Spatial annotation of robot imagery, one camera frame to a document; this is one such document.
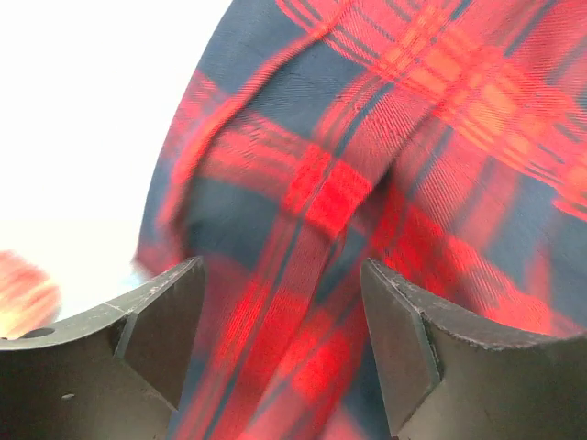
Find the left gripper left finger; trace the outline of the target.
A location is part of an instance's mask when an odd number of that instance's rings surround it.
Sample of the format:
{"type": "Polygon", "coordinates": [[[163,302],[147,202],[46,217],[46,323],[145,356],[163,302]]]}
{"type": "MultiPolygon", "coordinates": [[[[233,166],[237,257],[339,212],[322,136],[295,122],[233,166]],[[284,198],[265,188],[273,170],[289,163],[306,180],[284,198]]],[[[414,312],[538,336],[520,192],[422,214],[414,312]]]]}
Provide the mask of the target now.
{"type": "Polygon", "coordinates": [[[2,341],[2,438],[165,438],[204,293],[204,262],[190,258],[109,302],[2,341]]]}

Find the red navy plaid skirt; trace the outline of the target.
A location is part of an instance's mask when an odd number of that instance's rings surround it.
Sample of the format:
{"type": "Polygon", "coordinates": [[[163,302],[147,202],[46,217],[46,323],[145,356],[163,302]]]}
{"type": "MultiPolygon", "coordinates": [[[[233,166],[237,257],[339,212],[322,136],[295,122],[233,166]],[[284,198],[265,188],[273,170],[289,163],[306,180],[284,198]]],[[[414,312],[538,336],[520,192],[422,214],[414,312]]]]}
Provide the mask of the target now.
{"type": "Polygon", "coordinates": [[[171,439],[385,439],[360,264],[586,327],[583,1],[234,1],[138,241],[208,288],[171,439]]]}

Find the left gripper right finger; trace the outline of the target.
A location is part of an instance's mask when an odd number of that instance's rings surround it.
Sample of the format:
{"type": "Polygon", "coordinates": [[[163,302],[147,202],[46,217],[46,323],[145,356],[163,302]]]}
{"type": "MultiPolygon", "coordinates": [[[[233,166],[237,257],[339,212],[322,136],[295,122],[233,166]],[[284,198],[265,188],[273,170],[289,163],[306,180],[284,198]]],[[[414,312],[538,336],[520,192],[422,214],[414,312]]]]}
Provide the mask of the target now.
{"type": "Polygon", "coordinates": [[[483,318],[368,259],[360,286],[391,433],[409,440],[586,436],[586,338],[483,318]]]}

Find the red cream plaid skirt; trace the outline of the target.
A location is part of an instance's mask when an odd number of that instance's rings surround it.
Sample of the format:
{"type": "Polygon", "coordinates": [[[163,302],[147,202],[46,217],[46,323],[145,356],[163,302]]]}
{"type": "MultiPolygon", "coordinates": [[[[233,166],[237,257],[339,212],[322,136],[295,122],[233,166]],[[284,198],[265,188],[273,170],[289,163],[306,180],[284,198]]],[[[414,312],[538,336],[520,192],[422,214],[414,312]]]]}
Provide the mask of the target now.
{"type": "Polygon", "coordinates": [[[1,252],[1,337],[14,340],[50,323],[61,305],[58,285],[19,255],[1,252]]]}

